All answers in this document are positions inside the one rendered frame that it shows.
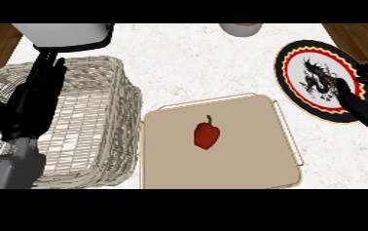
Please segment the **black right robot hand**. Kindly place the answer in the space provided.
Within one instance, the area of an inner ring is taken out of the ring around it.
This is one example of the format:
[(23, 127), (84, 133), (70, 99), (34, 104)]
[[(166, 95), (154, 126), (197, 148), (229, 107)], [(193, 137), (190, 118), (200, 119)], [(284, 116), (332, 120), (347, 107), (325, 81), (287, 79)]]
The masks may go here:
[[(356, 74), (356, 82), (368, 85), (368, 63), (358, 64)], [(337, 78), (337, 101), (343, 109), (368, 127), (368, 103), (353, 94), (341, 78)]]

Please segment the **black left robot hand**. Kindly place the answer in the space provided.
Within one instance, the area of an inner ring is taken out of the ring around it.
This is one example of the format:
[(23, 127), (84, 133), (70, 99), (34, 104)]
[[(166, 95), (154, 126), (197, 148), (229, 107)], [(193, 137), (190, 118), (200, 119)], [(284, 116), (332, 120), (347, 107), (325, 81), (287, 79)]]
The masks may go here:
[(57, 53), (44, 49), (22, 83), (6, 103), (0, 102), (0, 135), (9, 142), (19, 137), (38, 138), (48, 130), (60, 91), (66, 66)]

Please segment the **black red dragon plate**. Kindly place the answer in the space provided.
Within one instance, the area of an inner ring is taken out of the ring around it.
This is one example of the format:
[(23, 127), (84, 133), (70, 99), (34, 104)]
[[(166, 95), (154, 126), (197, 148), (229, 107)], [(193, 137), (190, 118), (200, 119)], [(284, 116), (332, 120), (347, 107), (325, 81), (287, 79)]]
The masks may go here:
[(335, 79), (341, 78), (352, 93), (368, 103), (368, 85), (355, 81), (358, 61), (332, 45), (299, 40), (275, 56), (275, 78), (294, 104), (315, 117), (334, 123), (356, 122), (337, 101)]

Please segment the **beige tray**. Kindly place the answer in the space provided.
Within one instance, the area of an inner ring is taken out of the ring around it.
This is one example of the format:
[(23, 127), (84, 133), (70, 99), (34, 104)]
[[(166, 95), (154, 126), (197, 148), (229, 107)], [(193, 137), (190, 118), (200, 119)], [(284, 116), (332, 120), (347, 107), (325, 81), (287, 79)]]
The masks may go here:
[[(207, 116), (219, 138), (204, 150), (194, 145), (194, 130)], [(200, 101), (146, 115), (143, 188), (279, 188), (299, 181), (299, 164), (268, 96)]]

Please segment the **red bell pepper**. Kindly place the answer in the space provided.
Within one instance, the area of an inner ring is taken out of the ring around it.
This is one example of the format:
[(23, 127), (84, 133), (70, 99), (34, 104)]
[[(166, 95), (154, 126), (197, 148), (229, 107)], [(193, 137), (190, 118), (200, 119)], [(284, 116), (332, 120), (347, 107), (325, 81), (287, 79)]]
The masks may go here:
[(209, 150), (219, 138), (219, 128), (213, 125), (213, 117), (207, 116), (207, 121), (200, 123), (194, 130), (194, 145)]

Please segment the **pale wicker basket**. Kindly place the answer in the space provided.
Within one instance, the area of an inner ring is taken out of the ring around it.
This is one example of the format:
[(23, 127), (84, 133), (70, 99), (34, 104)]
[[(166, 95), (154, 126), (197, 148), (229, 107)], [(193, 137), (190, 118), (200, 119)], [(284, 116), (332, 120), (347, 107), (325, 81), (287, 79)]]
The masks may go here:
[(53, 122), (38, 138), (45, 155), (35, 189), (115, 186), (134, 173), (141, 130), (141, 90), (109, 56), (69, 58)]

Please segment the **pale grey appliance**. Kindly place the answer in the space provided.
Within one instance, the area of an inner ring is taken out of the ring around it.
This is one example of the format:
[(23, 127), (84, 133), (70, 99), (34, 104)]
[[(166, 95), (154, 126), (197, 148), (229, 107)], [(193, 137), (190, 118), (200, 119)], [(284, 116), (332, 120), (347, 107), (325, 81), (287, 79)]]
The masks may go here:
[(112, 39), (113, 23), (15, 23), (34, 48), (72, 53), (104, 48)]

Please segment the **grey round container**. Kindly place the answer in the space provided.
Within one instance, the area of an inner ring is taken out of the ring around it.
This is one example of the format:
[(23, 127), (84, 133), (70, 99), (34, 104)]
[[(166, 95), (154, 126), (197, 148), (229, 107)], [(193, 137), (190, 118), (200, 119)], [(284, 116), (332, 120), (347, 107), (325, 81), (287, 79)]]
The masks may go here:
[(252, 24), (222, 23), (219, 27), (224, 30), (224, 32), (231, 36), (250, 37), (259, 32), (262, 25), (259, 23), (252, 23)]

